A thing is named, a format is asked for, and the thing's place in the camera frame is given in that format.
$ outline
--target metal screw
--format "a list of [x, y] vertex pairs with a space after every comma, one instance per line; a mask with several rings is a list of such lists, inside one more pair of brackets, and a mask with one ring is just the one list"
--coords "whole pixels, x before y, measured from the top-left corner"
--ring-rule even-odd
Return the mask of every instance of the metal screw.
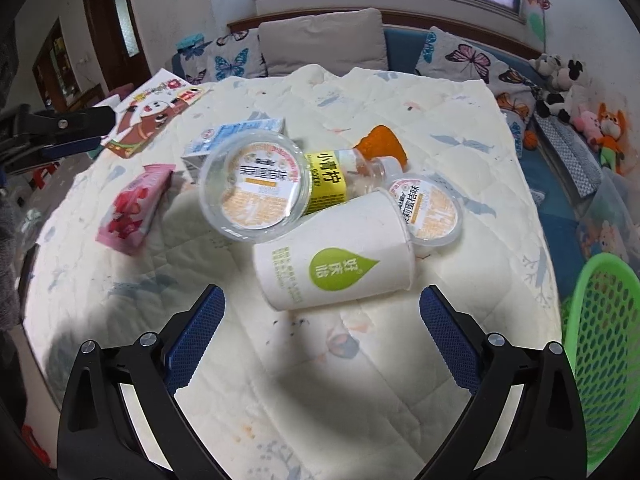
[[500, 334], [489, 334], [489, 343], [493, 346], [502, 346], [504, 345], [504, 338]]
[[93, 352], [95, 349], [95, 342], [91, 341], [89, 339], [89, 341], [85, 341], [84, 343], [82, 343], [82, 346], [80, 347], [80, 351], [83, 354], [90, 354], [91, 352]]
[[142, 346], [151, 346], [157, 340], [158, 338], [156, 337], [156, 334], [154, 334], [153, 332], [147, 332], [146, 334], [143, 334], [142, 337], [140, 338], [140, 344]]
[[556, 343], [555, 341], [549, 343], [549, 351], [552, 354], [560, 355], [562, 354], [562, 345], [560, 343]]

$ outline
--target black and white plush toy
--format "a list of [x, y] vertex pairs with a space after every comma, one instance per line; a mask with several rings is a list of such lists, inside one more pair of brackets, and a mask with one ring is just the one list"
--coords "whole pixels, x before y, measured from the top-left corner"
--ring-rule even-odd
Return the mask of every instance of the black and white plush toy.
[[562, 68], [562, 59], [553, 54], [541, 54], [538, 59], [529, 59], [529, 64], [542, 77], [548, 77]]
[[566, 66], [563, 66], [551, 76], [551, 88], [556, 91], [566, 92], [574, 84], [587, 87], [589, 85], [588, 76], [583, 62], [577, 59], [570, 59]]
[[571, 103], [562, 94], [549, 92], [543, 99], [536, 101], [536, 112], [543, 119], [553, 115], [568, 124], [571, 119]]

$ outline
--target pink wrapper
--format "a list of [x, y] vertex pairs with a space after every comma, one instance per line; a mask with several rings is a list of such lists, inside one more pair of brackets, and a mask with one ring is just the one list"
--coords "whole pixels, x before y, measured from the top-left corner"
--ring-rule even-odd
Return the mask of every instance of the pink wrapper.
[[150, 164], [123, 189], [100, 223], [97, 242], [133, 254], [151, 227], [158, 203], [171, 183], [175, 164]]

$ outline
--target green plastic basket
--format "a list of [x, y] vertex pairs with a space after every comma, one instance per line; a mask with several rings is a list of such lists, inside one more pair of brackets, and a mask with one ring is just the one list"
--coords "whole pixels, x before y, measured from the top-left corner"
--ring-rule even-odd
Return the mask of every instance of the green plastic basket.
[[640, 282], [609, 253], [582, 269], [570, 300], [564, 348], [574, 371], [593, 471], [640, 407]]

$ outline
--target yellow bottle label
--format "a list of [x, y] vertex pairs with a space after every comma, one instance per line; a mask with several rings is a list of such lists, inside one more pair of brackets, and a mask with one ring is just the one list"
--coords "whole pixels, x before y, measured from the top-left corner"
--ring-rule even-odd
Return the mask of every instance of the yellow bottle label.
[[347, 201], [347, 183], [335, 152], [307, 153], [311, 167], [311, 199], [306, 214]]

